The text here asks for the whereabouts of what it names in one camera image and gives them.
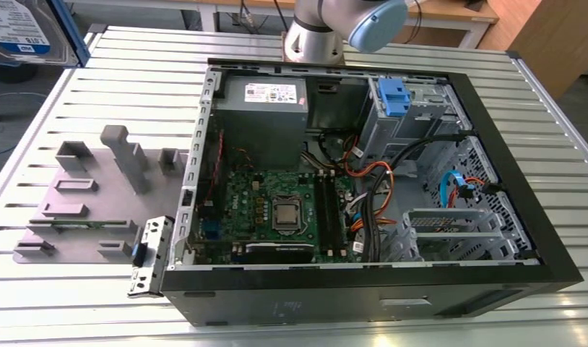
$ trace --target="open computer tower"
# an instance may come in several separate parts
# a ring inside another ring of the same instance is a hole
[[[193,325],[471,317],[583,280],[464,74],[211,60],[199,114],[129,291]]]

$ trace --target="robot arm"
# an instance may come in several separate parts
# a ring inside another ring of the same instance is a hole
[[[392,40],[408,17],[405,0],[300,0],[284,50],[288,60],[339,64],[343,40],[363,53]]]

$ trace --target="slotted metal table surface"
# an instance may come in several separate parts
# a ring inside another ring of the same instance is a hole
[[[193,328],[165,299],[127,299],[128,265],[17,265],[12,248],[57,170],[64,140],[103,147],[107,124],[143,148],[188,149],[208,57],[280,60],[280,38],[109,27],[56,84],[0,175],[0,343],[120,346],[588,346],[588,147],[519,59],[503,52],[347,48],[347,63],[463,72],[585,281],[472,319]]]

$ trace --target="motherboard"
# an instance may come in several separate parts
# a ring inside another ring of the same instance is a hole
[[[201,222],[204,261],[265,263],[267,257],[276,257],[276,263],[297,262],[293,257],[356,262],[341,213],[352,184],[349,177],[331,174],[232,171],[223,218]]]

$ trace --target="power supply label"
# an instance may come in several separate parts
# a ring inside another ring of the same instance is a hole
[[[0,46],[17,53],[44,54],[51,50],[33,14],[15,0],[0,0]]]
[[[247,103],[297,103],[296,85],[249,83],[245,86]]]

